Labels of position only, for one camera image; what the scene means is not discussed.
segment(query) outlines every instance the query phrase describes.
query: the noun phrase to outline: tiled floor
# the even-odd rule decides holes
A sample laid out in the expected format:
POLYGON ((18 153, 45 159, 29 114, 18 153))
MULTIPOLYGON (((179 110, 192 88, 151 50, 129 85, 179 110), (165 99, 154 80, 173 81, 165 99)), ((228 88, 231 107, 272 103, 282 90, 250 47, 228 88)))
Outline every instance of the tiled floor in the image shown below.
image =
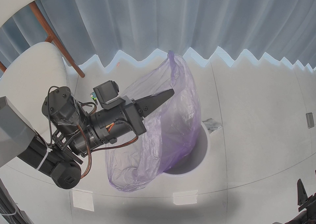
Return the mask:
MULTIPOLYGON (((47 217, 45 223, 289 221, 298 214, 297 180, 302 179, 308 195, 316 192, 312 155, 316 129, 307 128, 305 116, 315 113, 316 73, 269 55, 257 61, 249 52, 243 53, 229 63, 231 67, 224 62, 229 56, 222 50, 210 60, 194 60, 199 55, 193 50, 184 56, 197 86, 202 119, 223 123, 211 134, 205 162, 191 175, 161 175, 142 190, 123 193, 108 183, 104 152, 93 153, 92 169, 76 188, 92 192, 94 211, 74 207, 71 190, 57 188, 19 159, 0 168, 1 179, 35 224, 44 223, 36 215, 38 209, 47 217), (34 187, 37 193, 22 196, 34 187)), ((93 87, 115 80, 124 90, 165 57, 156 50, 147 63, 137 63, 120 52, 106 68, 94 57, 82 65, 83 79, 67 68, 69 87, 78 100, 86 102, 93 87)))

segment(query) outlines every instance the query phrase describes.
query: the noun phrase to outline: curtain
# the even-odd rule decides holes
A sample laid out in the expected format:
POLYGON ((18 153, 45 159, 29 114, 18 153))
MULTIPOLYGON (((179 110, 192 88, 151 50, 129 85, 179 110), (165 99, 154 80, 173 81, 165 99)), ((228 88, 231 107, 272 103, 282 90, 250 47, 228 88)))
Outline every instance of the curtain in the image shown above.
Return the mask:
MULTIPOLYGON (((248 49, 257 59, 316 67, 316 0, 37 0, 77 64, 97 54, 104 66, 118 50, 136 60, 156 48, 208 59, 223 48, 232 59, 248 49)), ((0 29, 0 60, 8 66, 44 41, 28 6, 0 29)))

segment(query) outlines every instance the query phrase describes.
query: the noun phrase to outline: cylindrical black motor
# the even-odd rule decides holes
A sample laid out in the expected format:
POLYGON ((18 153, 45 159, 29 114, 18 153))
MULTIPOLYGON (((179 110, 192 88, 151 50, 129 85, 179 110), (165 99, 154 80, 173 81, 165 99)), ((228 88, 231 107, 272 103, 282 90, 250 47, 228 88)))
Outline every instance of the cylindrical black motor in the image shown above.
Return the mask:
MULTIPOLYGON (((132 130, 131 122, 126 116, 126 107, 133 105, 133 102, 127 97, 125 99, 124 103, 111 109, 102 109, 89 115, 82 109, 81 104, 77 102, 68 87, 63 86, 50 92, 48 100, 50 119, 58 130, 54 133, 56 144, 62 150, 69 146, 76 155, 86 153, 86 144, 77 125, 80 125, 84 131, 91 150, 105 143, 116 143, 118 137, 132 130), (115 120, 128 123, 115 124, 108 132, 106 126, 115 120)), ((48 117, 47 112, 46 97, 42 113, 48 117)))

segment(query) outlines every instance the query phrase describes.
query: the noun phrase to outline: chair seat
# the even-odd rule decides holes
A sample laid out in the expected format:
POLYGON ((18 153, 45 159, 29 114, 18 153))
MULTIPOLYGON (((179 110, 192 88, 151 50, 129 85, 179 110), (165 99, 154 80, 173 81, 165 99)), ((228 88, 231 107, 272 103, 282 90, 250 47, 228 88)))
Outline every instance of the chair seat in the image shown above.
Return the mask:
POLYGON ((42 104, 52 85, 68 85, 65 64, 53 44, 41 42, 23 52, 4 72, 0 79, 0 97, 7 96, 42 134, 49 127, 42 114, 42 104))

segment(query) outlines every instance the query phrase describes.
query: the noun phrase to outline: zip tie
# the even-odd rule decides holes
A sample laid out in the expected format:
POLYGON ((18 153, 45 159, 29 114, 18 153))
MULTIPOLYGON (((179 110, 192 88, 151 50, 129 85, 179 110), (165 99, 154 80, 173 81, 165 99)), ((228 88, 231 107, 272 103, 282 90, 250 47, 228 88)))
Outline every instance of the zip tie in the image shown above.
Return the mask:
POLYGON ((16 212, 17 212, 17 209, 16 209, 16 203, 15 203, 15 205, 14 205, 14 208, 15 208, 15 212, 13 213, 13 214, 2 214, 2 213, 0 213, 2 216, 11 216, 11 215, 14 215, 14 214, 16 214, 16 212))
POLYGON ((46 154, 45 154, 44 158, 42 159, 41 163, 40 163, 39 166, 35 169, 36 171, 38 171, 38 170, 42 167, 42 164, 44 163, 45 159, 47 158, 48 153, 52 151, 52 149, 50 149, 50 148, 48 147, 46 141, 44 141, 44 142, 45 142, 45 145, 46 145, 46 147, 47 147, 47 151, 46 151, 46 154))

